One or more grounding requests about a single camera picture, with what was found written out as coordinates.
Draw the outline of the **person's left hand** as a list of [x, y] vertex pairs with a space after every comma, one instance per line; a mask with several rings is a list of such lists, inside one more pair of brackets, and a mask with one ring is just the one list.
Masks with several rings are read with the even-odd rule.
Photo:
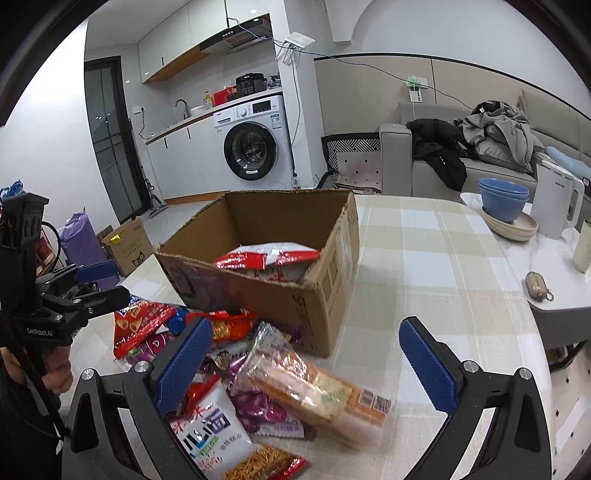
[[[56, 395], [67, 392], [73, 383], [70, 350], [70, 346], [58, 346], [46, 357], [47, 373], [42, 377], [42, 381], [45, 387]], [[2, 348], [1, 354], [8, 375], [17, 384], [25, 385], [24, 371], [16, 357], [7, 348]]]

